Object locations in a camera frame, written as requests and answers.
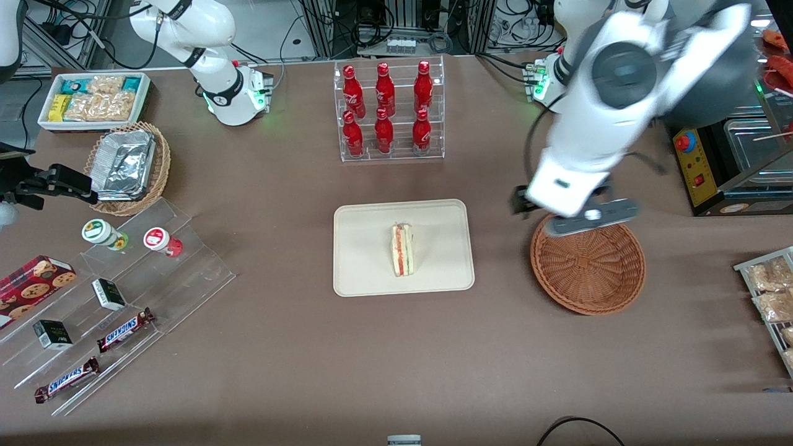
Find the red button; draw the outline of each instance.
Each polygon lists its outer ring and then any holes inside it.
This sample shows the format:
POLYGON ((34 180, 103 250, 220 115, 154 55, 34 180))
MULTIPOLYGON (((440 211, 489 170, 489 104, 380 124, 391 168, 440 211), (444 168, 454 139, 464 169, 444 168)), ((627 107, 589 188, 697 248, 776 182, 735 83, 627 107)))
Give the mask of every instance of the red button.
POLYGON ((686 150, 689 145, 691 145, 691 139, 689 139, 686 135, 678 136, 675 139, 675 148, 681 152, 686 150))

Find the snickers bar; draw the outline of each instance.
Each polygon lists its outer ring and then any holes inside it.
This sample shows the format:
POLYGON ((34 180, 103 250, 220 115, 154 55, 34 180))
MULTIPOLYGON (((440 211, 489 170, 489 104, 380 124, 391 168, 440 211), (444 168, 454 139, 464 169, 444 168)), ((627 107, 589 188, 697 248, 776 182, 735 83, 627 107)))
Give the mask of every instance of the snickers bar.
POLYGON ((53 381, 49 386, 42 386, 36 389, 36 404, 41 404, 52 398, 61 390, 74 385, 79 380, 99 374, 99 362, 95 357, 91 357, 87 363, 75 368, 73 371, 61 376, 57 381, 53 381))
POLYGON ((113 330, 109 335, 97 341, 99 344, 99 352, 107 352, 112 346, 119 344, 121 341, 130 337, 134 332, 141 329, 144 325, 154 321, 154 314, 146 307, 145 310, 138 313, 135 317, 127 321, 121 327, 113 330))

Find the table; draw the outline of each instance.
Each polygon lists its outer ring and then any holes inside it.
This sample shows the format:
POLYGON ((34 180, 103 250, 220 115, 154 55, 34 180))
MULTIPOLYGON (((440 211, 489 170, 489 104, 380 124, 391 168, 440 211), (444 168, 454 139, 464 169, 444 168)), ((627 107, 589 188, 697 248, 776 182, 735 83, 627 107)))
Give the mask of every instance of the table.
MULTIPOLYGON (((188 71, 149 71, 145 116, 173 152, 165 196, 239 277, 68 417, 42 415, 0 378, 4 445, 364 445, 397 433, 431 446, 533 444, 565 415, 603 422, 627 444, 793 438, 793 396, 760 392, 789 379, 731 268, 793 244, 790 216, 690 217, 672 146, 651 128, 634 149, 671 173, 629 158, 613 174, 617 193, 645 208, 628 224, 646 253, 645 289, 623 313, 578 316, 528 267, 544 213, 523 221, 508 207, 539 112, 522 86, 447 57, 446 159, 342 165, 331 69, 289 65, 272 113, 239 128, 207 113, 188 71), (468 207, 470 290, 334 293, 339 206, 437 198, 468 207)), ((96 138, 42 132, 33 163, 81 167, 96 138)), ((96 216, 68 198, 22 209, 0 233, 0 273, 39 253, 72 258, 96 216)), ((566 425, 546 444, 612 443, 566 425)))

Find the round basket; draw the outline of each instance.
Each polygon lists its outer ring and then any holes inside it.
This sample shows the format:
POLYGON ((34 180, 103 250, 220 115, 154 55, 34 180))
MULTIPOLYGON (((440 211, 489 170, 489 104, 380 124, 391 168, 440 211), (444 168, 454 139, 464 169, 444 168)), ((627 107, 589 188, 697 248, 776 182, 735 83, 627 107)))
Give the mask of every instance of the round basket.
POLYGON ((551 237, 544 218, 529 247, 531 268, 542 288, 569 310, 587 315, 618 313, 644 287, 644 252, 625 225, 551 237))
MULTIPOLYGON (((102 213, 109 213, 117 217, 129 217, 151 206, 151 204, 157 201, 157 198, 163 194, 165 184, 168 182, 168 169, 170 169, 170 148, 168 147, 168 141, 165 140, 163 134, 154 125, 148 124, 147 122, 122 125, 117 129, 110 130, 110 132, 131 132, 133 130, 146 130, 157 138, 154 159, 151 162, 151 174, 149 174, 149 183, 147 187, 148 192, 137 202, 98 202, 95 205, 91 205, 91 209, 102 213)), ((91 166, 94 165, 94 157, 96 156, 100 141, 101 139, 94 144, 94 149, 91 150, 90 155, 88 155, 86 168, 82 170, 86 175, 90 172, 91 166)))

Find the cookie box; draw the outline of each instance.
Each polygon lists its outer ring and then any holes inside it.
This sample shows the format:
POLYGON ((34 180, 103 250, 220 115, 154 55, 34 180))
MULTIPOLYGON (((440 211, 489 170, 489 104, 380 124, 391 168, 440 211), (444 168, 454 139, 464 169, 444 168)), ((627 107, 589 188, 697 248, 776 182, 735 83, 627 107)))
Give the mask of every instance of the cookie box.
POLYGON ((68 263, 38 256, 0 279, 0 329, 76 278, 68 263))

